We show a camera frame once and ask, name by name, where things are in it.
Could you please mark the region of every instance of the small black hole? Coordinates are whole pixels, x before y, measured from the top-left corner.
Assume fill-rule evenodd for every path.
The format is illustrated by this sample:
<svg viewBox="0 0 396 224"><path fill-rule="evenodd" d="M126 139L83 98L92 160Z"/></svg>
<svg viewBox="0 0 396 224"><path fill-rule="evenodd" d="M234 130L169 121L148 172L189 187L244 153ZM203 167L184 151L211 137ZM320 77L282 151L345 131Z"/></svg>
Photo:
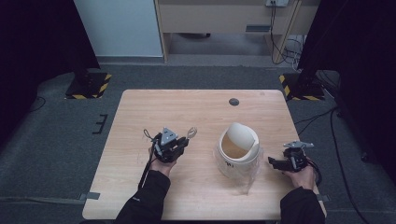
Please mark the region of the small black hole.
<svg viewBox="0 0 396 224"><path fill-rule="evenodd" d="M230 105L239 105L239 100L236 98L231 98L228 103L230 103Z"/></svg>

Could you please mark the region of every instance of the electrical wire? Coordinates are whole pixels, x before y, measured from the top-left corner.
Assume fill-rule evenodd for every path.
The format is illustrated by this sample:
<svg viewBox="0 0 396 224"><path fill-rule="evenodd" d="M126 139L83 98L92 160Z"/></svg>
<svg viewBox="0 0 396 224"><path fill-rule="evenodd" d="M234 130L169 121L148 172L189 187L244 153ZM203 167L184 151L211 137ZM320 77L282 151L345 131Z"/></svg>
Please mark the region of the electrical wire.
<svg viewBox="0 0 396 224"><path fill-rule="evenodd" d="M288 39L288 40L294 41L295 43L298 43L299 45L301 45L300 41L298 41L298 40L296 40L296 39Z"/></svg>
<svg viewBox="0 0 396 224"><path fill-rule="evenodd" d="M41 109L46 104L46 102L47 102L46 99L44 99L41 96L37 96L36 100L39 101L40 99L43 100L43 103L38 108L29 110L28 111L29 113L32 113L32 112L35 112L35 111Z"/></svg>
<svg viewBox="0 0 396 224"><path fill-rule="evenodd" d="M324 113L322 113L322 114L315 115L314 117L312 117L312 118L310 118L310 119L302 119L302 120L299 120L299 121L297 121L297 122L294 122L294 125L296 125L296 124L299 124L299 123L302 123L302 122L305 122L305 121L309 121L308 124L306 124L305 127L298 133L298 135L300 135L301 133L303 133L303 131L305 131L305 129L308 128L308 126L309 126L312 122L314 122L316 119L318 119L318 118L320 118L320 117L323 117L323 116L325 116L325 115L331 113L331 112L334 111L336 108L337 108L337 106L333 107L332 109L330 109L330 110L328 110L328 111L326 111L326 112L324 112Z"/></svg>
<svg viewBox="0 0 396 224"><path fill-rule="evenodd" d="M298 45L299 45L299 47L300 47L300 52L301 52L301 51L302 51L302 50L301 50L301 42L298 41L298 40L294 40L294 48L295 48L295 49L296 49L296 43L298 43ZM297 52L295 52L295 53L294 53L294 57L293 57L293 63L291 64L291 67L292 67L292 69L293 69L294 71L296 71L296 72L298 72L298 73L301 73L302 70L297 68L297 67L298 67L299 61L300 61L300 56L297 57Z"/></svg>
<svg viewBox="0 0 396 224"><path fill-rule="evenodd" d="M311 161L311 160L309 160L309 159L307 159L307 162L308 162L308 164L310 165L310 166L312 166L313 168L314 168L314 170L317 172L317 181L316 181L316 183L317 183L317 186L319 186L320 185L320 183L321 183L321 181L322 181L322 175L321 175L321 172L320 172L320 170L319 170L319 167L318 167L318 165L314 162L314 161Z"/></svg>
<svg viewBox="0 0 396 224"><path fill-rule="evenodd" d="M327 94L330 95L330 97L332 97L333 99L335 98L335 96L333 96L326 88L324 88L324 90L327 92Z"/></svg>
<svg viewBox="0 0 396 224"><path fill-rule="evenodd" d="M145 129L145 130L143 131L143 133L145 134L145 136L146 136L147 138L149 138L149 139L151 140L152 145L151 145L151 150L150 150L150 153L149 153L148 162L146 163L146 167L145 167L145 169L144 169L144 171L143 171L142 177L140 178L139 184L137 185L137 188L138 188L138 189L143 188L143 185L144 185L145 180L146 180L146 176L147 176L147 174L148 174L148 172L149 172L149 167L150 167L150 165L157 159L157 158L155 158L155 159L153 160L153 159L152 159L152 155L154 154L154 148L155 148L155 145L157 144L157 140L158 140L158 136L159 136L159 135L157 134L154 138L152 138L152 137L149 135L149 131L148 131L147 129Z"/></svg>
<svg viewBox="0 0 396 224"><path fill-rule="evenodd" d="M337 83L335 83L329 78L328 74L326 74L324 71L319 71L317 74L317 81L332 98L338 96L341 78L338 78Z"/></svg>
<svg viewBox="0 0 396 224"><path fill-rule="evenodd" d="M289 54L297 54L297 55L301 55L301 53L293 51L293 50L289 50L287 48L284 48L284 50L287 52L287 57L289 57Z"/></svg>
<svg viewBox="0 0 396 224"><path fill-rule="evenodd" d="M300 47L301 52L303 52L304 44L305 44L305 35L301 35L301 47Z"/></svg>
<svg viewBox="0 0 396 224"><path fill-rule="evenodd" d="M274 34L273 34L273 28L275 24L275 16L276 16L276 1L271 1L272 4L272 10L271 10L271 29L270 29L270 36L271 36L271 42L272 42L272 52L275 51L275 49L279 52L279 54L282 56L282 61L280 63L276 63L274 60L274 53L271 54L271 60L274 64L281 64L286 61L286 58L280 51L280 49L277 47L275 40L274 40Z"/></svg>
<svg viewBox="0 0 396 224"><path fill-rule="evenodd" d="M332 113L330 114L330 125L331 125L331 128L332 128L332 140L334 141L335 152L336 152L336 155L337 155L338 164L339 164L339 166L340 166L340 168L341 168L341 175L342 175L342 177L343 177L344 185L345 185L345 187L346 187L346 193L347 193L347 196L348 196L350 202L352 203L353 208L355 209L356 213L358 214L358 216L361 218L361 220L362 220L364 223L369 224L369 222L368 222L367 219L363 216L363 214L361 213L361 211L359 211L359 208L358 208L358 206L355 204L355 201L354 201L353 198L352 198L352 194L350 193L349 185L348 185L348 183L347 183L347 178L346 178L346 174L345 174L345 171L344 171L344 166L343 166L343 163L341 163L341 157L340 157L340 152L339 152L339 149L338 149L337 139L335 138L334 127L333 127L333 124L332 124L332 115L333 115L334 111L335 111L335 110L333 110Z"/></svg>

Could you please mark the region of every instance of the wooden table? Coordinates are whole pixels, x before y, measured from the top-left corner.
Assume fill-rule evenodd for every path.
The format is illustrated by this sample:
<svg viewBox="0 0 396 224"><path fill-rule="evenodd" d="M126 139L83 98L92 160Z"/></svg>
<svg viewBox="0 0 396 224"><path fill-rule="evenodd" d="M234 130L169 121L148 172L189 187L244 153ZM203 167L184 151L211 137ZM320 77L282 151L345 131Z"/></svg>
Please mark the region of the wooden table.
<svg viewBox="0 0 396 224"><path fill-rule="evenodd" d="M230 105L231 98L239 105ZM253 129L264 149L262 170L248 195L221 174L213 157L221 133L235 121ZM170 174L163 219L280 219L279 201L293 186L267 157L283 159L283 144L298 135L282 92L253 90L125 91L91 187L100 197L87 200L83 216L114 219L136 192L149 158L144 129L154 136L167 127L184 136L192 126L198 134Z"/></svg>

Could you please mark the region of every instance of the black cable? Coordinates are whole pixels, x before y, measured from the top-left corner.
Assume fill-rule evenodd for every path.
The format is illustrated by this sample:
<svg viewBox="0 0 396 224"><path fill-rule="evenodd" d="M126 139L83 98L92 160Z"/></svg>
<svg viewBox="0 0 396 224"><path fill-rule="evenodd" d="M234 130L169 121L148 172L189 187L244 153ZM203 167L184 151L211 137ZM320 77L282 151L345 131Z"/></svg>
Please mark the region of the black cable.
<svg viewBox="0 0 396 224"><path fill-rule="evenodd" d="M310 120L310 121L308 122L308 124L306 124L305 127L298 133L298 135L300 135L301 133L303 133L303 131L305 131L305 129L308 128L308 126L309 126L312 122L314 122L316 119L318 119L318 118L320 118L320 117L323 117L323 116L329 114L330 112L334 111L336 108L337 108L337 106L333 107L332 109L330 109L330 110L328 110L328 111L326 111L326 112L324 112L324 113L322 113L322 114L315 115L314 117L312 117L312 118L310 118L310 119L302 119L302 120L299 120L299 121L297 121L297 122L294 122L294 125L296 125L296 124L298 124L298 123L301 123L301 122L309 121L309 120Z"/></svg>
<svg viewBox="0 0 396 224"><path fill-rule="evenodd" d="M271 29L270 29L270 36L271 36L271 42L272 42L272 54L271 54L271 60L274 64L281 64L283 62L286 61L286 58L284 57L284 55L282 54L282 52L280 51L280 49L277 47L275 41L274 41L274 35L273 35L273 28L274 28L274 23L275 23L275 16L276 16L276 1L271 1L272 4L272 10L271 10ZM277 51L279 52L279 54L282 56L282 61L280 63L276 63L274 61L274 49L277 49Z"/></svg>
<svg viewBox="0 0 396 224"><path fill-rule="evenodd" d="M318 82L323 88L330 90L330 91L338 92L338 88L336 86L334 86L332 83L329 83L328 81L324 80L322 77L318 77Z"/></svg>
<svg viewBox="0 0 396 224"><path fill-rule="evenodd" d="M304 44L305 44L305 35L301 35L301 46L300 46L301 52L303 52Z"/></svg>
<svg viewBox="0 0 396 224"><path fill-rule="evenodd" d="M289 49L287 49L287 48L285 48L284 50L285 50L288 54L291 53L291 54L301 55L301 53L296 52L296 51L293 51L293 50L289 50Z"/></svg>
<svg viewBox="0 0 396 224"><path fill-rule="evenodd" d="M296 39L288 39L288 40L292 40L292 41L294 41L294 42L297 42L299 45L301 45L301 42L298 41L298 40L296 40Z"/></svg>
<svg viewBox="0 0 396 224"><path fill-rule="evenodd" d="M46 104L46 99L44 99L43 97L41 97L41 96L37 96L37 98L36 98L36 100L38 101L38 100L43 100L43 104L41 105L41 106L39 106L38 108L36 108L36 109L32 109L32 110L29 110L28 112L29 113L32 113L32 112L35 112L35 111L37 111L37 110L39 110L39 109L41 109L45 104Z"/></svg>
<svg viewBox="0 0 396 224"><path fill-rule="evenodd" d="M335 110L332 111L332 113L330 114L330 125L332 127L332 139L334 141L334 145L335 145L335 152L337 154L337 160L338 160L338 164L340 165L341 168L341 175L343 177L344 180L344 185L346 187L346 193L347 196L350 200L350 202L352 203L353 208L355 209L356 213L358 214L358 216L361 218L361 220L363 220L364 223L369 224L369 222L366 220L366 218L361 214L361 212L359 211L358 206L355 204L355 201L352 198L352 194L350 193L350 189L349 189L349 185L347 183L347 178L346 178L346 174L344 172L344 166L343 163L341 163L341 157L340 157L340 152L338 150L338 144L337 144L337 139L335 138L335 134L334 134L334 127L332 125L332 114L334 113Z"/></svg>
<svg viewBox="0 0 396 224"><path fill-rule="evenodd" d="M319 184L320 184L321 181L322 181L322 175L321 175L321 172L320 172L320 170L319 170L319 167L318 167L318 165L317 165L314 161L311 161L311 160L309 160L309 159L307 159L307 161L308 161L308 164L309 164L310 166L312 166L312 167L314 168L314 170L317 172L318 179L316 180L316 183L317 183L317 186L319 186Z"/></svg>
<svg viewBox="0 0 396 224"><path fill-rule="evenodd" d="M336 90L339 89L340 78L338 78L337 83L334 83L334 82L329 78L328 74L325 73L323 70L320 70L320 73L322 73L322 74L326 77L326 79L327 79L327 81L324 80L324 79L322 79L323 81L325 81L326 83L329 83L329 85L331 85L334 89L336 89Z"/></svg>
<svg viewBox="0 0 396 224"><path fill-rule="evenodd" d="M149 135L149 131L148 131L147 129L145 129L145 130L143 131L143 133L145 134L145 136L146 136L147 138L149 138L149 139L151 140L152 145L151 145L151 151L150 151L150 153L149 153L148 162L146 163L146 167L145 167L145 169L144 169L144 171L143 171L142 177L140 178L139 184L137 185L137 189L143 188L143 184L145 183L146 176L148 175L148 172L149 172L149 167L150 167L151 163L152 163L153 161L155 161L155 160L152 159L152 155L154 154L154 150L155 150L154 148L155 148L155 145L157 144L158 136L159 136L159 135L157 134L154 138L152 138L152 137Z"/></svg>

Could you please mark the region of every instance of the black tape marking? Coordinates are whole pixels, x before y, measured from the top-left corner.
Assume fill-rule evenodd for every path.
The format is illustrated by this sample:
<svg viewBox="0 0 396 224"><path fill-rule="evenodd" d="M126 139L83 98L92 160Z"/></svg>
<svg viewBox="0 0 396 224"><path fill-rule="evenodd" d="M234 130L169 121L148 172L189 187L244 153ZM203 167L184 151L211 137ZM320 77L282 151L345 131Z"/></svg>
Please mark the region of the black tape marking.
<svg viewBox="0 0 396 224"><path fill-rule="evenodd" d="M96 122L96 124L100 124L101 126L100 126L100 129L99 129L99 132L92 132L92 134L101 134L102 133L102 130L103 130L103 127L105 127L105 123L106 123L106 120L107 120L107 114L105 114L105 115L99 115L100 117L104 117L104 119L103 119L103 121L102 122Z"/></svg>

